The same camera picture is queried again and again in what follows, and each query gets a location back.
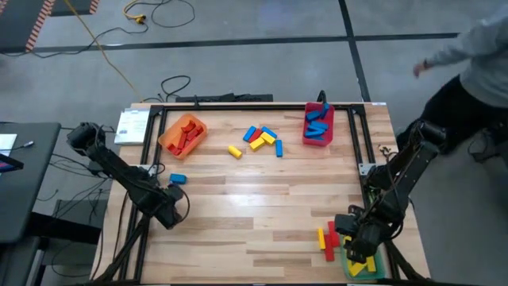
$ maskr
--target gray sweatshirt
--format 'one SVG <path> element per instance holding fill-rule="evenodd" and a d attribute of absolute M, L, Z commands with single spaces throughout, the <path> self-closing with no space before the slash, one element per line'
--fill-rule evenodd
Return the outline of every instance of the gray sweatshirt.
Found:
<path fill-rule="evenodd" d="M 467 59 L 470 64 L 460 74 L 464 89 L 490 106 L 508 107 L 508 5 L 425 61 L 440 66 Z"/>

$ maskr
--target black pants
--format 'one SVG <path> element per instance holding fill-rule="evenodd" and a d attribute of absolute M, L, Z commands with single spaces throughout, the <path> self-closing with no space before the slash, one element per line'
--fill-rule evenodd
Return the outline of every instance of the black pants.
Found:
<path fill-rule="evenodd" d="M 417 120 L 425 120 L 446 128 L 447 140 L 441 152 L 450 153 L 479 130 L 506 118 L 507 114 L 506 108 L 489 106 L 475 99 L 464 90 L 459 76 L 456 76 L 427 102 Z M 399 150 L 407 144 L 414 123 L 397 136 Z"/>

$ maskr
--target orange container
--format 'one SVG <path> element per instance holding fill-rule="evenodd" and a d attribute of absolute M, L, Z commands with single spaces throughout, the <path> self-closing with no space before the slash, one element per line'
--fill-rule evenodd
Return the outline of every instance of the orange container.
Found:
<path fill-rule="evenodd" d="M 178 143 L 180 141 L 180 138 L 183 134 L 182 127 L 187 126 L 191 122 L 191 120 L 196 124 L 195 128 L 198 128 L 201 126 L 203 128 L 203 131 L 194 138 L 194 140 L 190 141 L 187 146 L 185 146 L 182 149 L 182 152 L 179 155 L 175 155 L 171 153 L 167 147 L 171 144 L 174 146 L 178 146 Z M 169 153 L 173 154 L 173 156 L 176 157 L 176 159 L 183 160 L 187 156 L 188 153 L 190 153 L 203 139 L 205 139 L 206 135 L 208 134 L 208 129 L 206 128 L 206 125 L 201 122 L 199 119 L 197 119 L 194 115 L 191 114 L 185 114 L 183 115 L 173 126 L 166 130 L 164 134 L 160 135 L 159 139 L 157 141 L 162 146 L 163 149 L 168 151 Z"/>

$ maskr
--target person's hand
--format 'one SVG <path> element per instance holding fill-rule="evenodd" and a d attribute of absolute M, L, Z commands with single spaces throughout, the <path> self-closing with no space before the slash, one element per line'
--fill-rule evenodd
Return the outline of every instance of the person's hand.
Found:
<path fill-rule="evenodd" d="M 422 72 L 428 70 L 429 68 L 430 68 L 429 65 L 425 61 L 422 61 L 421 63 L 415 64 L 414 67 L 413 67 L 414 77 L 415 78 L 420 77 L 420 74 Z"/>

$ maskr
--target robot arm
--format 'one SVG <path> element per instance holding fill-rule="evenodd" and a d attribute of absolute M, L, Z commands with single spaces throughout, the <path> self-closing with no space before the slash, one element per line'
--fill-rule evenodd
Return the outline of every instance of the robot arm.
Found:
<path fill-rule="evenodd" d="M 372 167 L 362 188 L 378 192 L 367 210 L 351 205 L 348 214 L 335 216 L 336 231 L 352 237 L 344 247 L 352 261 L 365 263 L 379 244 L 402 231 L 409 195 L 429 162 L 439 153 L 445 132 L 427 122 L 418 122 L 410 142 L 385 165 Z"/>

